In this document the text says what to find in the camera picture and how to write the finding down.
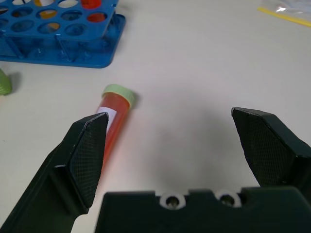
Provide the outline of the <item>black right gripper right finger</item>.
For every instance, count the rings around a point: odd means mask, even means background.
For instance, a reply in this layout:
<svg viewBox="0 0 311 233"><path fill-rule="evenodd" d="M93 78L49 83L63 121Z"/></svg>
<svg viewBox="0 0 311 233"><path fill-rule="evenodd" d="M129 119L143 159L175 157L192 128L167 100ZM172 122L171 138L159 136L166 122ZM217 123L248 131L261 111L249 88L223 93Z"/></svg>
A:
<svg viewBox="0 0 311 233"><path fill-rule="evenodd" d="M311 148L276 115L232 108L246 161L260 186L310 187Z"/></svg>

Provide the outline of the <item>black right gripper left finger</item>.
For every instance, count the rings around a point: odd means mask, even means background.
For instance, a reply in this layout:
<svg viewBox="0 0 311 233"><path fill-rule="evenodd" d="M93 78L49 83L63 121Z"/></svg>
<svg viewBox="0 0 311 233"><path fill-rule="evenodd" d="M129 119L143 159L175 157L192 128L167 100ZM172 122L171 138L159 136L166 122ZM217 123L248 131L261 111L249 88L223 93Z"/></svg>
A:
<svg viewBox="0 0 311 233"><path fill-rule="evenodd" d="M5 220L2 233L69 233L89 212L102 172L108 113L72 124Z"/></svg>

